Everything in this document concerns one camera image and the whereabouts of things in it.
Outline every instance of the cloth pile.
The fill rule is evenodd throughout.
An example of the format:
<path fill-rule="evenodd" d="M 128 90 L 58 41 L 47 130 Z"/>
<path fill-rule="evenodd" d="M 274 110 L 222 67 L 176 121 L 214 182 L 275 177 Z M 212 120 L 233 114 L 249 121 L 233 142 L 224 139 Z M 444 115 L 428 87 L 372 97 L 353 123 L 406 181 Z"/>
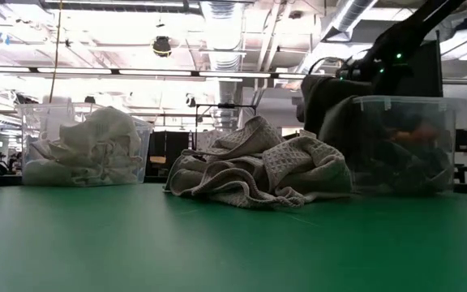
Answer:
<path fill-rule="evenodd" d="M 61 125 L 58 140 L 29 143 L 23 184 L 86 187 L 136 183 L 143 159 L 132 118 L 120 110 L 98 109 L 86 121 Z"/>
<path fill-rule="evenodd" d="M 243 208 L 300 207 L 347 196 L 351 177 L 335 148 L 310 136 L 285 141 L 256 116 L 207 151 L 184 150 L 165 190 Z"/>

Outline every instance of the plastic storage container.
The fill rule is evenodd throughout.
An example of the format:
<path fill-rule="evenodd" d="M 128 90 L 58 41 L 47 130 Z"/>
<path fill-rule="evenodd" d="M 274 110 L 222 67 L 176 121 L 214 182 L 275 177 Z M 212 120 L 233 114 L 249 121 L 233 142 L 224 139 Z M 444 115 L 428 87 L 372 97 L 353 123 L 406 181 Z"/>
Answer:
<path fill-rule="evenodd" d="M 90 187 L 142 183 L 153 125 L 112 108 L 80 113 L 69 104 L 17 105 L 23 183 Z"/>
<path fill-rule="evenodd" d="M 438 97 L 353 99 L 341 146 L 362 193 L 424 195 L 453 188 L 456 113 L 465 101 Z"/>

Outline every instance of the green tabletop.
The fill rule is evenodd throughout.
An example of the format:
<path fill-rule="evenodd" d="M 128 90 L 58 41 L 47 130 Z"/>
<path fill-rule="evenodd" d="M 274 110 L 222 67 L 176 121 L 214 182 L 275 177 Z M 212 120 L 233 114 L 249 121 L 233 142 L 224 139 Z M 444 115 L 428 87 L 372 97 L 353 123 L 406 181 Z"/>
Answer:
<path fill-rule="evenodd" d="M 255 211 L 162 185 L 0 188 L 0 291 L 467 291 L 467 195 Z"/>

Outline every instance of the gray towel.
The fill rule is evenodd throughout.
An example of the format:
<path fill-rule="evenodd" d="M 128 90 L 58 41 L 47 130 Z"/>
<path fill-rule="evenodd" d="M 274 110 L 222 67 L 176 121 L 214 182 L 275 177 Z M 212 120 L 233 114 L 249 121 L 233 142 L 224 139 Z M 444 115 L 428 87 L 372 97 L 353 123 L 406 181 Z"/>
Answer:
<path fill-rule="evenodd" d="M 165 189 L 243 208 L 300 207 L 346 196 L 341 193 L 351 191 L 351 179 L 338 150 L 308 136 L 284 141 L 258 116 L 207 152 L 183 150 Z"/>

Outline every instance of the crumpled towel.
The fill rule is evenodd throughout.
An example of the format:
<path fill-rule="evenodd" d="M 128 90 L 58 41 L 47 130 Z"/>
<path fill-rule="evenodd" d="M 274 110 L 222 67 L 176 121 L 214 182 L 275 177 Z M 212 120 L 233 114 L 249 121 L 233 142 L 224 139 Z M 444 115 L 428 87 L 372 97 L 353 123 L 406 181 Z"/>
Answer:
<path fill-rule="evenodd" d="M 260 116 L 218 138 L 206 152 L 183 150 L 165 186 L 177 196 L 243 208 L 300 207 L 347 196 L 351 188 L 338 150 L 310 136 L 285 141 Z"/>

